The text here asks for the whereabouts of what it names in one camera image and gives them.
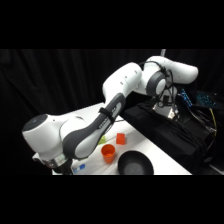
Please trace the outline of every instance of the black backdrop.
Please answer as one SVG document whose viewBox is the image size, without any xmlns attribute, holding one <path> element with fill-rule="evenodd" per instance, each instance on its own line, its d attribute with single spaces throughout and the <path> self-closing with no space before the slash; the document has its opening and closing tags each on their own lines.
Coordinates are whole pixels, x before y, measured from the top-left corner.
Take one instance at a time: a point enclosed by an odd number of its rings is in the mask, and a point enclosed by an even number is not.
<svg viewBox="0 0 224 224">
<path fill-rule="evenodd" d="M 49 174 L 32 161 L 22 138 L 24 124 L 39 114 L 61 115 L 104 101 L 102 85 L 129 62 L 161 49 L 1 49 L 1 173 Z M 198 89 L 224 95 L 224 50 L 168 49 L 166 57 L 197 66 Z M 126 108 L 147 99 L 132 93 Z"/>
</svg>

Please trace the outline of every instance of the white surface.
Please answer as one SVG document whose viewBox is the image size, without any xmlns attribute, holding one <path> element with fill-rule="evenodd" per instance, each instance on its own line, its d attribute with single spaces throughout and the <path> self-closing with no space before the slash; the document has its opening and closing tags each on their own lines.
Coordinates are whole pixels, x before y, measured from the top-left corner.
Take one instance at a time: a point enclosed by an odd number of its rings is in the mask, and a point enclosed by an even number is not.
<svg viewBox="0 0 224 224">
<path fill-rule="evenodd" d="M 92 117 L 93 114 L 97 113 L 102 106 L 104 106 L 103 103 L 75 111 L 74 113 L 83 117 L 86 123 L 91 123 L 94 119 L 94 117 Z M 124 133 L 126 135 L 125 146 L 116 145 L 117 133 Z M 151 160 L 155 175 L 191 175 L 126 121 L 115 123 L 113 128 L 106 134 L 106 140 L 106 144 L 112 144 L 116 148 L 114 162 L 110 165 L 104 162 L 103 156 L 101 155 L 101 149 L 104 145 L 100 145 L 87 160 L 80 162 L 74 161 L 74 169 L 82 164 L 86 165 L 85 169 L 80 170 L 75 175 L 118 175 L 118 159 L 123 153 L 129 150 L 144 153 Z"/>
</svg>

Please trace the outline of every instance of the cable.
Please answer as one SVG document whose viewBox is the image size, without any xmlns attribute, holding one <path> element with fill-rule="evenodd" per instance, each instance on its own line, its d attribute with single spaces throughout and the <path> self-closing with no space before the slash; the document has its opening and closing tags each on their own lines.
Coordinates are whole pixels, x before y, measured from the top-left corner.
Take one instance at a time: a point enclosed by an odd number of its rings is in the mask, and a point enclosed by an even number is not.
<svg viewBox="0 0 224 224">
<path fill-rule="evenodd" d="M 141 63 L 139 63 L 138 65 L 143 65 L 143 64 L 146 64 L 146 63 L 155 63 L 155 64 L 157 64 L 159 67 L 160 67 L 160 69 L 162 70 L 162 71 L 164 71 L 164 67 L 162 66 L 162 65 L 160 65 L 158 62 L 156 62 L 156 61 L 144 61 L 144 62 L 141 62 Z"/>
<path fill-rule="evenodd" d="M 173 73 L 172 73 L 172 71 L 170 69 L 167 72 L 170 72 L 170 75 L 171 75 L 171 80 L 172 80 L 172 98 L 173 98 L 172 101 L 173 101 L 173 109 L 175 109 L 176 100 L 175 100 L 175 97 L 174 97 Z"/>
<path fill-rule="evenodd" d="M 111 126 L 107 129 L 107 132 L 105 134 L 107 134 L 110 131 L 110 129 L 113 127 L 113 125 L 114 124 L 111 124 Z"/>
<path fill-rule="evenodd" d="M 213 118 L 213 120 L 214 120 L 214 125 L 215 125 L 215 129 L 216 129 L 216 132 L 215 132 L 215 137 L 217 136 L 217 124 L 216 124 L 216 120 L 215 120 L 215 115 L 214 115 L 214 113 L 213 113 L 213 110 L 212 109 L 210 109 L 210 111 L 211 111 L 211 114 L 212 114 L 212 118 Z"/>
</svg>

